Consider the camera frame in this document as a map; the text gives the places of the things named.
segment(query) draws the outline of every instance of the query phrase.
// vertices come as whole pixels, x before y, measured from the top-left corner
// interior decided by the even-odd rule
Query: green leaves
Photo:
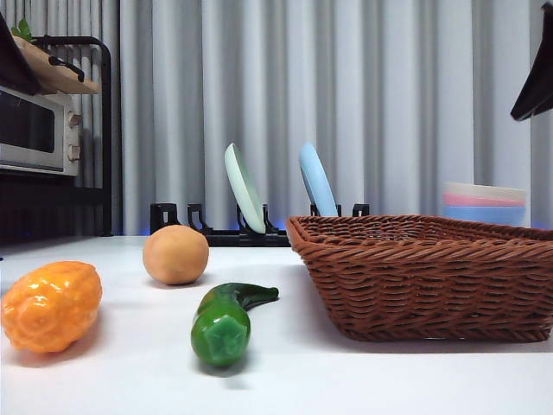
[[[25,41],[32,43],[33,36],[31,35],[31,28],[27,21],[23,18],[19,21],[19,24],[16,28],[11,28],[11,34],[13,36],[18,36],[24,39]]]

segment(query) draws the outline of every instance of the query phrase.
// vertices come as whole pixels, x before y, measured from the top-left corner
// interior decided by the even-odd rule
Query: toaster oven
[[[65,93],[31,96],[0,86],[0,169],[76,176],[79,125]]]

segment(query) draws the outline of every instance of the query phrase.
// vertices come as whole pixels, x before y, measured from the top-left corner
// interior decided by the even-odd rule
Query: mint green plate
[[[234,198],[240,206],[244,220],[255,232],[265,233],[263,205],[259,201],[253,181],[245,167],[244,158],[235,143],[231,143],[226,148],[225,168]]]

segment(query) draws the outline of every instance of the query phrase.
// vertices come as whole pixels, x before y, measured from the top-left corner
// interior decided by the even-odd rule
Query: white table
[[[194,286],[166,287],[142,265],[144,237],[95,238],[3,250],[2,293],[26,271],[94,264],[99,319],[65,352],[16,352],[2,335],[2,414],[553,414],[553,341],[355,342],[327,319],[289,248],[212,248]],[[189,332],[208,289],[276,286],[255,309],[234,367],[201,365]]]

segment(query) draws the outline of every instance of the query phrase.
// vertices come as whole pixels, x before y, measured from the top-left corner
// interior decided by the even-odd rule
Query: stacked bowls
[[[447,218],[521,227],[525,213],[525,190],[451,182],[443,190]]]

